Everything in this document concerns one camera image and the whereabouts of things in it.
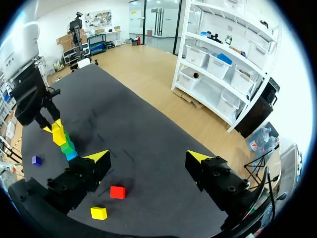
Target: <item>red object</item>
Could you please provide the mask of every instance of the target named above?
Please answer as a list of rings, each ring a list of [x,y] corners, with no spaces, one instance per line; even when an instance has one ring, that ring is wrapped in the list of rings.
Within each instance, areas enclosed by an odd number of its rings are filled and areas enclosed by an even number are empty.
[[[141,44],[141,36],[137,36],[138,37],[138,46]]]
[[[124,187],[111,186],[110,187],[110,197],[117,198],[117,199],[125,198],[125,188]]]

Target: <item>red block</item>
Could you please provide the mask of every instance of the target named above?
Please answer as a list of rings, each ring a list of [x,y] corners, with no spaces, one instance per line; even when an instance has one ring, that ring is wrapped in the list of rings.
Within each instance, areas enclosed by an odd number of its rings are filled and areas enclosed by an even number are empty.
[[[110,197],[117,198],[117,199],[125,198],[125,188],[124,187],[111,186],[110,187]]]

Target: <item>wooden floor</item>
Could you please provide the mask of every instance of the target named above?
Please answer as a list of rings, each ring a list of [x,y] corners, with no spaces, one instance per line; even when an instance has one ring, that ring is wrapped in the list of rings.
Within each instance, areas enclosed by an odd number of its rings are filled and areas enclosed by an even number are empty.
[[[237,174],[243,178],[247,176],[243,165],[250,162],[254,154],[248,150],[245,139],[235,130],[228,133],[228,125],[209,109],[196,109],[171,91],[176,56],[151,47],[127,44],[93,56],[92,59],[98,59],[99,67],[169,117],[214,154],[226,159]],[[66,67],[51,75],[49,84],[68,74],[70,69]],[[18,127],[14,141],[21,136],[21,131],[21,127]]]

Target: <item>black trash bin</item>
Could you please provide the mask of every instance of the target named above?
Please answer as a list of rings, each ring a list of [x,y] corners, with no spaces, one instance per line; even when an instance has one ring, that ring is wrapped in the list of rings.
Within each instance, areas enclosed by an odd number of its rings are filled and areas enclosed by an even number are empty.
[[[138,41],[132,40],[132,46],[138,46]]]

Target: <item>green block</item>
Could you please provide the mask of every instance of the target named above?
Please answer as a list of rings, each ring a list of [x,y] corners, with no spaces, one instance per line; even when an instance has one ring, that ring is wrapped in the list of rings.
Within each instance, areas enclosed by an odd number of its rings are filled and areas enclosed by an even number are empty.
[[[75,151],[75,147],[74,147],[73,143],[71,142],[67,132],[65,132],[65,135],[66,135],[66,143],[62,144],[60,146],[60,149],[62,150],[62,152],[65,155],[68,155],[68,154]]]

